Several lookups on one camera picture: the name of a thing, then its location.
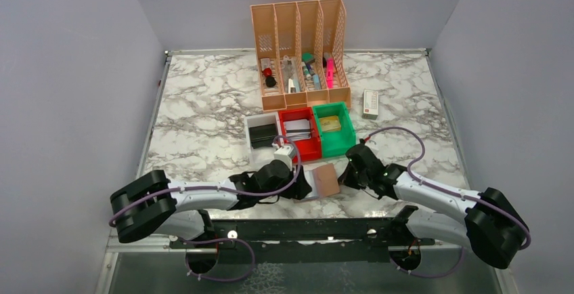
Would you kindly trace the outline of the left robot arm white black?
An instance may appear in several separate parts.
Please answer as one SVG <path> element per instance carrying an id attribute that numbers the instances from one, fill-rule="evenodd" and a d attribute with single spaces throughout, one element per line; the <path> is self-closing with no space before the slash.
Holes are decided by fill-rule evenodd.
<path id="1" fill-rule="evenodd" d="M 204 247 L 214 237 L 209 209 L 248 209 L 271 196 L 302 200 L 312 191 L 302 166 L 292 169 L 279 160 L 205 184 L 172 182 L 163 170 L 153 170 L 110 196 L 110 225 L 122 244 L 163 234 Z"/>

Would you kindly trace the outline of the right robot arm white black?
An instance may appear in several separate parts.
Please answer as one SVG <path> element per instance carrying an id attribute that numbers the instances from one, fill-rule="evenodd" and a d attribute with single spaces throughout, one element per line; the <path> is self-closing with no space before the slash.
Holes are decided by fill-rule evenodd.
<path id="1" fill-rule="evenodd" d="M 440 240 L 470 249 L 498 269 L 508 268 L 527 243 L 528 227 L 499 190 L 476 192 L 436 184 L 402 165 L 384 165 L 365 144 L 351 147 L 345 156 L 349 163 L 340 184 L 410 203 L 388 224 L 396 243 Z"/>

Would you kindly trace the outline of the brown leather card holder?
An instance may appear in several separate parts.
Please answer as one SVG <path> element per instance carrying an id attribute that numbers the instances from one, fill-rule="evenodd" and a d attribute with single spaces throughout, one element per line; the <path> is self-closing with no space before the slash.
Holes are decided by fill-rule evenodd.
<path id="1" fill-rule="evenodd" d="M 338 176 L 332 163 L 305 171 L 303 175 L 310 185 L 311 191 L 301 201 L 325 198 L 340 193 Z"/>

